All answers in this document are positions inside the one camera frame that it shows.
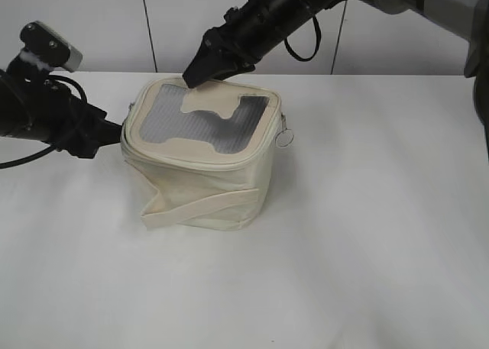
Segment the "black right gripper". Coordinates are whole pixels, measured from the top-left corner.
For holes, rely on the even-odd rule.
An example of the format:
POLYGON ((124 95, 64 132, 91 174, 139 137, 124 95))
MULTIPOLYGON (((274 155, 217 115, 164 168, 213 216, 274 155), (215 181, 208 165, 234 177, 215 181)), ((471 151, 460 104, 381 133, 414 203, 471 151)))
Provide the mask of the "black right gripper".
POLYGON ((308 21, 317 26, 316 10, 307 0, 248 0, 241 8, 229 9, 222 26, 205 32, 183 79, 188 87, 198 87, 210 80, 252 72, 279 44, 284 44, 295 60, 309 62, 316 50, 302 57, 288 42, 308 21))

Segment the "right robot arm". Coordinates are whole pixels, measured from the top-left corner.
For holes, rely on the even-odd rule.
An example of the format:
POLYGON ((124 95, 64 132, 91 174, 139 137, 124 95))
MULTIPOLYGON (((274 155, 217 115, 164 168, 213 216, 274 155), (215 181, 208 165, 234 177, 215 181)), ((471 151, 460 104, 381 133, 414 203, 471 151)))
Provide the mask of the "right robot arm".
MULTIPOLYGON (((229 9, 220 27, 204 33, 183 73, 190 88, 254 71, 276 46, 317 14, 347 0, 247 0, 229 9)), ((488 65, 488 0, 359 0, 389 15, 411 10, 469 44, 464 75, 477 76, 488 65)))

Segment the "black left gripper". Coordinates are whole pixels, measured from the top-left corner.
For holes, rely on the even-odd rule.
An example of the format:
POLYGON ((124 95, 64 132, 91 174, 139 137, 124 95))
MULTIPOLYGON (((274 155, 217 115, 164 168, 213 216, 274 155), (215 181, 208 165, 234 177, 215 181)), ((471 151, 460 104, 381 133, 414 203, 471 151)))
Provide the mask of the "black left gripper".
POLYGON ((78 158, 93 158, 101 147, 119 144, 122 126, 105 120, 82 86, 68 77, 49 77, 28 92, 28 139, 78 158))

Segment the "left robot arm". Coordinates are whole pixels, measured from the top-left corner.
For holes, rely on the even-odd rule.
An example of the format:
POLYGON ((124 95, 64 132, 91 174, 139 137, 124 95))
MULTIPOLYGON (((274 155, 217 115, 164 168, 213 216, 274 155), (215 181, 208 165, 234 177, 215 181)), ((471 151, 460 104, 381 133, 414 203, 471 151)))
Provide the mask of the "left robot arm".
POLYGON ((1 71, 1 136, 39 141, 47 148, 1 165, 33 162, 54 151, 92 159, 101 147, 118 144, 122 126, 89 103, 82 86, 59 75, 29 80, 1 71))

